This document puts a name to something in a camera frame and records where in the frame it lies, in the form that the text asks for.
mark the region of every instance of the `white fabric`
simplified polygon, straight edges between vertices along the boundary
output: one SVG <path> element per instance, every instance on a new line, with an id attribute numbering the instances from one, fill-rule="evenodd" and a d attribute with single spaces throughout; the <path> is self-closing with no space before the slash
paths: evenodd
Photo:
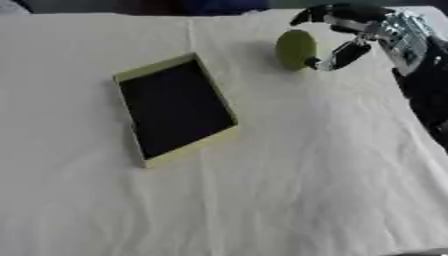
<path id="1" fill-rule="evenodd" d="M 448 34 L 433 8 L 415 8 Z M 375 256 L 448 245 L 448 161 L 375 47 L 348 68 L 273 57 L 295 10 L 0 17 L 0 254 Z M 320 49 L 347 35 L 305 25 Z M 151 170 L 113 74 L 197 52 L 240 120 Z"/>
<path id="2" fill-rule="evenodd" d="M 4 14 L 29 14 L 22 6 L 10 0 L 0 0 L 0 15 Z"/>

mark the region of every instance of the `green ball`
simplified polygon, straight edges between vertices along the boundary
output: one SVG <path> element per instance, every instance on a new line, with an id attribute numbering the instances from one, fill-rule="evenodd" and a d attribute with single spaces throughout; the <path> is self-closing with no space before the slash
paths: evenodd
<path id="1" fill-rule="evenodd" d="M 284 33 L 275 46 L 277 59 L 287 69 L 305 68 L 305 60 L 316 56 L 316 41 L 306 31 L 290 30 Z"/>

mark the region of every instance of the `white tablecloth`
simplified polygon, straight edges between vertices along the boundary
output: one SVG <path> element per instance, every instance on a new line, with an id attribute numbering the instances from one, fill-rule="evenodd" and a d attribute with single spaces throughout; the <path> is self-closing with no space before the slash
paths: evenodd
<path id="1" fill-rule="evenodd" d="M 448 21 L 425 13 L 441 34 Z M 448 158 L 375 47 L 273 57 L 297 11 L 0 17 L 0 254 L 376 256 L 448 246 Z M 302 27 L 322 50 L 350 38 Z M 113 74 L 195 51 L 240 131 L 139 169 Z"/>

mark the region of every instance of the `robotic hand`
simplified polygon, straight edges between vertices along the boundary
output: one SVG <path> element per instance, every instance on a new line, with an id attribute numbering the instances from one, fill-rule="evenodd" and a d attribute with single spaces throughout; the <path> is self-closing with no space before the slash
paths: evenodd
<path id="1" fill-rule="evenodd" d="M 392 73 L 412 110 L 448 152 L 448 42 L 422 16 L 370 5 L 334 4 L 306 9 L 291 25 L 304 22 L 325 22 L 336 32 L 356 36 L 326 60 L 305 61 L 316 70 L 343 68 L 368 53 L 369 42 L 378 41 L 395 65 Z"/>

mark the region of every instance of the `open box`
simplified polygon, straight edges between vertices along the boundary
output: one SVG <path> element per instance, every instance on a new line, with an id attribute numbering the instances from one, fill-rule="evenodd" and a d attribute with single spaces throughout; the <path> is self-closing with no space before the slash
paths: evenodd
<path id="1" fill-rule="evenodd" d="M 126 71 L 114 80 L 147 168 L 222 137 L 238 125 L 195 53 Z"/>

